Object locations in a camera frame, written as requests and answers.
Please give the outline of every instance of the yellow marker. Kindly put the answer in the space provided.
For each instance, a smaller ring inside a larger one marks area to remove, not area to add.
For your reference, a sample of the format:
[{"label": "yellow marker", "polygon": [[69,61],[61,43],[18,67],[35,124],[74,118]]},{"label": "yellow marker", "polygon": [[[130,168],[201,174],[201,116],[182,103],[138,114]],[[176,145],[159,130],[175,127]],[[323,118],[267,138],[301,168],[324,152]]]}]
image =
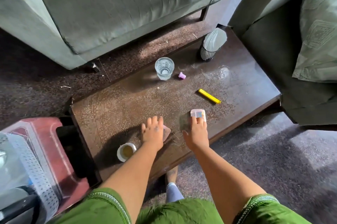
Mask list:
[{"label": "yellow marker", "polygon": [[204,95],[205,97],[207,97],[208,99],[211,99],[214,103],[217,103],[217,104],[221,103],[221,100],[216,99],[214,96],[210,95],[209,93],[207,93],[205,90],[201,88],[198,90],[198,92]]}]

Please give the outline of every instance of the green sofa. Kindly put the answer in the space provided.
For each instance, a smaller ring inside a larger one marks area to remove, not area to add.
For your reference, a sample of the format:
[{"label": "green sofa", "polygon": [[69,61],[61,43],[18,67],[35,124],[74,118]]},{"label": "green sofa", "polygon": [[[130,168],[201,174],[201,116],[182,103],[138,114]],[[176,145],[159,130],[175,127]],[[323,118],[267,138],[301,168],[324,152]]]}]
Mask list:
[{"label": "green sofa", "polygon": [[0,27],[73,69],[217,1],[0,0]]},{"label": "green sofa", "polygon": [[282,93],[281,106],[300,125],[337,124],[337,84],[292,78],[302,40],[302,0],[242,0],[229,25]]}]

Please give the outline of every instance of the hand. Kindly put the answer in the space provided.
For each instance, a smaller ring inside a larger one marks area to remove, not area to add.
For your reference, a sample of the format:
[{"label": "hand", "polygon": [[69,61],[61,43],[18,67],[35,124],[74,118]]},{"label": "hand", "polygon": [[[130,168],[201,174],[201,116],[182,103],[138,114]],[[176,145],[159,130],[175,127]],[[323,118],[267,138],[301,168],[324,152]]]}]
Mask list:
[{"label": "hand", "polygon": [[143,145],[150,145],[156,152],[163,147],[163,117],[154,116],[153,118],[148,118],[147,124],[141,125],[141,132],[143,135]]},{"label": "hand", "polygon": [[209,147],[207,123],[204,118],[192,118],[191,132],[183,131],[183,137],[186,145],[191,151]]}]

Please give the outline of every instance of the purple cap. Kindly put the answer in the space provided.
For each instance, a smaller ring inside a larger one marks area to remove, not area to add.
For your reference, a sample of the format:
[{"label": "purple cap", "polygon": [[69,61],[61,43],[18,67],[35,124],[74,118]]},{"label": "purple cap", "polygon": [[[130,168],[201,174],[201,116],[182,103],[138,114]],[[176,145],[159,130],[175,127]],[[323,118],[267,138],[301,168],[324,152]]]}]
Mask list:
[{"label": "purple cap", "polygon": [[186,78],[186,75],[183,74],[182,72],[180,72],[179,75],[178,75],[178,77],[179,77],[179,78],[182,78],[182,79],[185,79],[185,78]]}]

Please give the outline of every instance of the dark brown table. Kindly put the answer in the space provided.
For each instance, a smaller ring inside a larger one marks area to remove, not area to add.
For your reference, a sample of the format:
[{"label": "dark brown table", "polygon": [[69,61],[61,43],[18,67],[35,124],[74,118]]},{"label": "dark brown table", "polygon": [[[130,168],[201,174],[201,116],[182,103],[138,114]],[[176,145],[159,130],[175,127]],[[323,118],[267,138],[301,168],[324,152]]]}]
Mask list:
[{"label": "dark brown table", "polygon": [[[122,164],[116,156],[121,144],[129,141],[140,147],[140,124],[148,117],[163,116],[172,130],[157,154],[151,181],[191,155],[181,133],[188,127],[191,109],[205,109],[212,143],[279,100],[280,92],[233,31],[223,29],[228,40],[211,62],[198,59],[203,38],[196,39],[167,55],[175,63],[168,81],[158,79],[153,62],[72,105],[103,181]],[[186,79],[180,80],[179,72]],[[199,88],[222,100],[221,104],[201,96]]]}]

